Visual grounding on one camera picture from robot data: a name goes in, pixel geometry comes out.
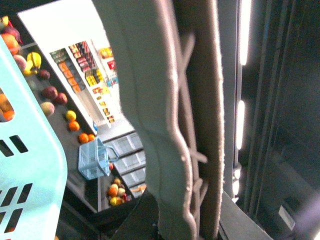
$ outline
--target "red apple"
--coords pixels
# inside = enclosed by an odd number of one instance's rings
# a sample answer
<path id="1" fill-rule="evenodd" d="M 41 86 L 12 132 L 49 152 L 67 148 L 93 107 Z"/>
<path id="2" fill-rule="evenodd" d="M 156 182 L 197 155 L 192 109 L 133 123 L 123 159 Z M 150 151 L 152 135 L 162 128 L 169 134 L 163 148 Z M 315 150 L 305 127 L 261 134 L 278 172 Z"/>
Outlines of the red apple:
<path id="1" fill-rule="evenodd" d="M 58 93 L 58 96 L 54 99 L 54 102 L 56 104 L 65 105 L 68 102 L 68 98 L 63 92 L 60 92 Z"/>
<path id="2" fill-rule="evenodd" d="M 46 99 L 53 100 L 58 97 L 58 91 L 54 86 L 48 86 L 41 92 L 42 96 Z"/>
<path id="3" fill-rule="evenodd" d="M 39 77 L 43 80 L 48 80 L 50 78 L 50 72 L 43 69 L 39 72 Z"/>

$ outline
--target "apple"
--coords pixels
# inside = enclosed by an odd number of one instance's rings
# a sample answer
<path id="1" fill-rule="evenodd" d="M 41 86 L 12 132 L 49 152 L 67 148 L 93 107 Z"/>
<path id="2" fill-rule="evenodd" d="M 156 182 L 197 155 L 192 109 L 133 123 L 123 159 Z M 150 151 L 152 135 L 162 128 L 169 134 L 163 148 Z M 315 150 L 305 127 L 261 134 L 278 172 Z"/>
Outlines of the apple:
<path id="1" fill-rule="evenodd" d="M 50 78 L 50 72 L 43 69 L 39 72 L 39 77 L 43 80 L 48 80 Z"/>
<path id="2" fill-rule="evenodd" d="M 68 98 L 63 92 L 60 92 L 58 93 L 58 96 L 54 99 L 54 102 L 56 104 L 66 105 L 68 102 Z"/>
<path id="3" fill-rule="evenodd" d="M 48 86 L 41 92 L 46 99 L 54 100 L 58 97 L 58 91 L 54 86 Z"/>
<path id="4" fill-rule="evenodd" d="M 55 106 L 49 101 L 41 103 L 40 107 L 46 117 L 50 117 L 55 112 Z"/>

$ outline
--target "clear plastic basket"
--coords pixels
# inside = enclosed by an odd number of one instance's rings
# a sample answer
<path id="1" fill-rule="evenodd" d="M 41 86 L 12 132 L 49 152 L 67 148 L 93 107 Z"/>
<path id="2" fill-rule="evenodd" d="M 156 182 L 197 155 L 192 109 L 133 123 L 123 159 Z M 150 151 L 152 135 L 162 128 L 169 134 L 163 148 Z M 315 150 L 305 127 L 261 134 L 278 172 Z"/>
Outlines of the clear plastic basket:
<path id="1" fill-rule="evenodd" d="M 112 150 L 115 158 L 109 159 L 108 149 Z M 104 146 L 99 137 L 79 147 L 78 170 L 87 180 L 109 176 L 109 163 L 119 160 L 119 155 L 112 146 Z"/>
<path id="2" fill-rule="evenodd" d="M 53 240 L 66 156 L 1 37 L 0 72 L 0 88 L 15 113 L 0 122 L 0 240 Z"/>

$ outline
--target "fruit display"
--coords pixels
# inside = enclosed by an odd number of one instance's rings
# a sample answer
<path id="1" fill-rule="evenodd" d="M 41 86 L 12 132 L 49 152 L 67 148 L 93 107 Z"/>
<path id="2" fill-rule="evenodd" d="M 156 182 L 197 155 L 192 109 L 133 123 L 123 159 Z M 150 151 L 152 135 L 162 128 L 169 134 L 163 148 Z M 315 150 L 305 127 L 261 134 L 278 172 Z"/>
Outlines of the fruit display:
<path id="1" fill-rule="evenodd" d="M 93 134 L 88 134 L 88 141 L 91 142 L 96 139 L 96 136 Z"/>
<path id="2" fill-rule="evenodd" d="M 86 144 L 87 142 L 89 142 L 88 134 L 86 134 L 86 133 L 81 133 L 80 136 L 79 136 L 79 142 L 80 142 L 81 144 Z"/>
<path id="3" fill-rule="evenodd" d="M 114 178 L 113 184 L 111 184 L 105 195 L 109 197 L 111 206 L 118 206 L 128 201 L 125 186 L 121 184 L 121 180 L 118 177 Z"/>
<path id="4" fill-rule="evenodd" d="M 65 118 L 69 121 L 75 121 L 77 119 L 77 115 L 74 111 L 68 110 L 65 114 Z"/>
<path id="5" fill-rule="evenodd" d="M 31 60 L 26 61 L 26 67 L 22 70 L 22 74 L 25 77 L 38 74 L 38 70 L 34 69 L 34 64 Z"/>
<path id="6" fill-rule="evenodd" d="M 65 105 L 68 102 L 67 96 L 63 92 L 58 92 L 54 86 L 48 86 L 41 92 L 46 99 L 52 100 L 55 104 Z"/>
<path id="7" fill-rule="evenodd" d="M 21 56 L 21 55 L 14 55 L 13 59 L 15 60 L 15 63 L 18 65 L 20 71 L 23 71 L 27 67 L 27 60 Z"/>
<path id="8" fill-rule="evenodd" d="M 41 92 L 46 99 L 54 100 L 58 96 L 58 90 L 54 86 L 48 86 Z"/>
<path id="9" fill-rule="evenodd" d="M 41 103 L 40 107 L 46 117 L 52 116 L 55 112 L 55 106 L 49 101 Z"/>
<path id="10" fill-rule="evenodd" d="M 32 65 L 34 68 L 36 68 L 37 70 L 40 69 L 41 67 L 41 63 L 42 63 L 42 59 L 39 53 L 37 52 L 30 52 L 27 57 L 26 57 L 27 61 L 32 61 Z"/>
<path id="11" fill-rule="evenodd" d="M 2 110 L 3 113 L 14 110 L 13 107 L 11 106 L 11 103 L 7 99 L 7 96 L 1 91 L 1 89 L 0 89 L 0 110 Z"/>
<path id="12" fill-rule="evenodd" d="M 54 99 L 54 103 L 56 104 L 66 105 L 67 102 L 68 102 L 68 98 L 66 94 L 64 94 L 63 92 L 59 92 L 56 98 Z"/>
<path id="13" fill-rule="evenodd" d="M 3 116 L 7 121 L 10 121 L 15 117 L 15 111 L 13 110 L 6 111 L 3 113 Z"/>
<path id="14" fill-rule="evenodd" d="M 14 36 L 15 40 L 18 43 L 21 42 L 20 33 L 13 26 L 6 26 L 5 29 L 2 31 L 2 33 L 3 34 L 10 34 L 10 35 Z"/>
<path id="15" fill-rule="evenodd" d="M 2 37 L 5 45 L 9 49 L 10 53 L 12 55 L 16 55 L 19 52 L 19 49 L 20 49 L 20 45 L 17 42 L 16 38 L 13 35 L 9 34 L 9 33 L 2 33 L 1 37 Z"/>
<path id="16" fill-rule="evenodd" d="M 77 121 L 71 121 L 68 125 L 70 131 L 77 132 L 80 129 L 80 125 Z"/>
<path id="17" fill-rule="evenodd" d="M 40 72 L 39 72 L 39 77 L 41 78 L 41 79 L 43 79 L 43 80 L 48 80 L 48 79 L 50 79 L 50 72 L 48 72 L 47 70 L 41 70 Z"/>

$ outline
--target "basket slot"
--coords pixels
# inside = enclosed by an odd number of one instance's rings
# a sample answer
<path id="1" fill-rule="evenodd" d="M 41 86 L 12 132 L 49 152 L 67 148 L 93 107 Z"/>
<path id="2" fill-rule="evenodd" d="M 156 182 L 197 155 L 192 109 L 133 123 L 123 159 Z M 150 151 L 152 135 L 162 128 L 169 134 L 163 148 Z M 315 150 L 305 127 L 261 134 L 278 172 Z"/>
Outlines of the basket slot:
<path id="1" fill-rule="evenodd" d="M 14 135 L 9 138 L 10 138 L 11 142 L 15 145 L 16 149 L 18 149 L 18 151 L 21 154 L 28 152 L 26 145 L 22 142 L 22 140 L 20 139 L 20 137 L 18 135 Z"/>
<path id="2" fill-rule="evenodd" d="M 24 185 L 22 192 L 20 194 L 20 197 L 16 202 L 17 204 L 23 204 L 27 201 L 32 185 L 33 185 L 32 183 Z"/>
<path id="3" fill-rule="evenodd" d="M 10 150 L 8 145 L 3 140 L 0 140 L 0 151 L 5 157 L 11 157 L 14 155 L 14 153 Z"/>
<path id="4" fill-rule="evenodd" d="M 3 200 L 2 204 L 1 204 L 1 207 L 6 207 L 6 206 L 9 206 L 9 205 L 10 205 L 12 199 L 13 199 L 14 196 L 15 196 L 15 193 L 16 193 L 16 191 L 17 191 L 17 188 L 18 188 L 18 187 L 15 186 L 15 187 L 12 187 L 12 188 L 10 188 L 10 189 L 8 190 L 8 192 L 6 193 L 6 196 L 4 197 L 4 200 Z"/>
<path id="5" fill-rule="evenodd" d="M 6 212 L 3 211 L 3 212 L 0 212 L 0 225 L 2 223 L 2 220 L 5 218 L 5 215 L 6 215 Z"/>
<path id="6" fill-rule="evenodd" d="M 4 233 L 10 233 L 13 232 L 18 224 L 19 218 L 21 216 L 22 213 L 22 208 L 16 209 L 12 212 L 12 215 L 10 217 L 10 220 L 5 228 Z"/>

